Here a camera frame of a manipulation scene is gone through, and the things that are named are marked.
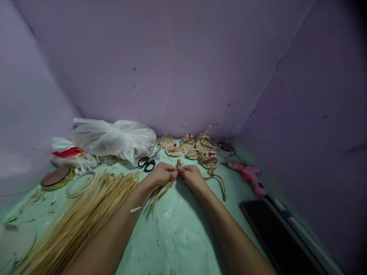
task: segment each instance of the black device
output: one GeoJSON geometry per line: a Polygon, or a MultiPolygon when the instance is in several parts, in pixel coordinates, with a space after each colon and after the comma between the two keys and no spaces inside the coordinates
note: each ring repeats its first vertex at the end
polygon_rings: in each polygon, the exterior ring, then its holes
{"type": "Polygon", "coordinates": [[[278,274],[325,274],[303,249],[263,200],[240,203],[240,208],[278,274]]]}

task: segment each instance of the black scissor handle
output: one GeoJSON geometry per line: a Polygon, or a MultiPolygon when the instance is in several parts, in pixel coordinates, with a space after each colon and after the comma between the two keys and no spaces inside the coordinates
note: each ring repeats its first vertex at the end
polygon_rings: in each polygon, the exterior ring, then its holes
{"type": "Polygon", "coordinates": [[[154,167],[156,166],[156,162],[154,160],[151,160],[150,162],[146,163],[145,168],[144,168],[144,172],[150,172],[151,170],[154,169],[154,167]]]}
{"type": "Polygon", "coordinates": [[[143,157],[139,160],[138,162],[138,166],[141,168],[141,167],[144,167],[144,165],[146,164],[146,162],[149,160],[149,157],[143,157]]]}

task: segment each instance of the wire ring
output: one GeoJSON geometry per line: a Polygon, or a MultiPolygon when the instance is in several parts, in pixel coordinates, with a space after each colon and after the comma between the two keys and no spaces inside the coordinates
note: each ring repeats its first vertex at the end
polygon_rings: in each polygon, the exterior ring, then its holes
{"type": "Polygon", "coordinates": [[[79,197],[80,195],[82,195],[85,191],[87,191],[89,189],[89,187],[92,185],[94,179],[96,177],[96,173],[93,172],[93,171],[88,171],[88,172],[85,172],[83,174],[81,174],[79,177],[77,177],[75,180],[73,180],[72,183],[70,183],[68,189],[66,190],[66,196],[69,197],[69,198],[75,198],[75,197],[79,197]],[[91,180],[91,182],[80,192],[76,193],[76,194],[71,194],[70,191],[71,191],[71,188],[72,186],[74,185],[74,183],[76,183],[78,181],[78,179],[80,179],[81,177],[85,176],[85,175],[93,175],[93,179],[91,180]]]}

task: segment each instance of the hand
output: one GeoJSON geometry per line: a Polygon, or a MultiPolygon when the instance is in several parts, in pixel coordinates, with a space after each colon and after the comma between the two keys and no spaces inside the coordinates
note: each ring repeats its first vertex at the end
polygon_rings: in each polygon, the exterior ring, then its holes
{"type": "Polygon", "coordinates": [[[158,163],[158,165],[150,172],[144,179],[154,189],[160,186],[166,185],[168,182],[177,178],[177,168],[164,162],[158,163]]]}
{"type": "Polygon", "coordinates": [[[196,165],[186,165],[179,167],[178,171],[187,185],[192,189],[192,191],[194,191],[195,195],[198,196],[202,192],[207,192],[210,190],[196,165]]]}

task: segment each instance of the red and white package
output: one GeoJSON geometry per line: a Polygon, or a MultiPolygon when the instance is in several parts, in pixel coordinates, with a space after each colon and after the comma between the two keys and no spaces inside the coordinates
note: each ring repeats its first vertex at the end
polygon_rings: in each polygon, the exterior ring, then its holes
{"type": "Polygon", "coordinates": [[[85,171],[98,164],[95,156],[76,147],[71,141],[63,137],[54,137],[52,150],[54,152],[52,153],[51,161],[57,165],[70,165],[85,171]]]}

